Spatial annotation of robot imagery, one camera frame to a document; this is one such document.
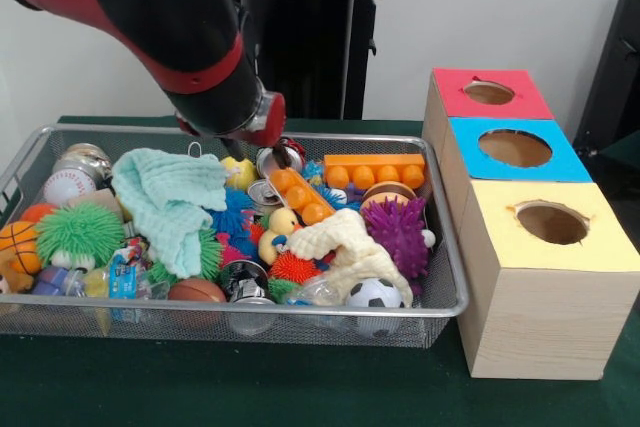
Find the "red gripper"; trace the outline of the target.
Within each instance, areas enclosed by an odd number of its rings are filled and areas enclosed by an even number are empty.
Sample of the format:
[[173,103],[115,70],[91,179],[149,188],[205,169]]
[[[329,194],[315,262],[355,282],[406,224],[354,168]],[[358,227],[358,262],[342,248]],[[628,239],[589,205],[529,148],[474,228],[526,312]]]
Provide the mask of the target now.
[[[281,137],[286,122],[286,106],[284,97],[277,92],[261,93],[257,110],[242,126],[229,132],[206,132],[203,128],[189,123],[180,113],[175,112],[179,127],[186,133],[196,137],[216,137],[226,140],[226,150],[235,160],[244,160],[245,155],[239,141],[248,142],[258,147],[271,147]],[[276,144],[272,147],[274,162],[279,168],[290,166],[290,155],[287,147]]]

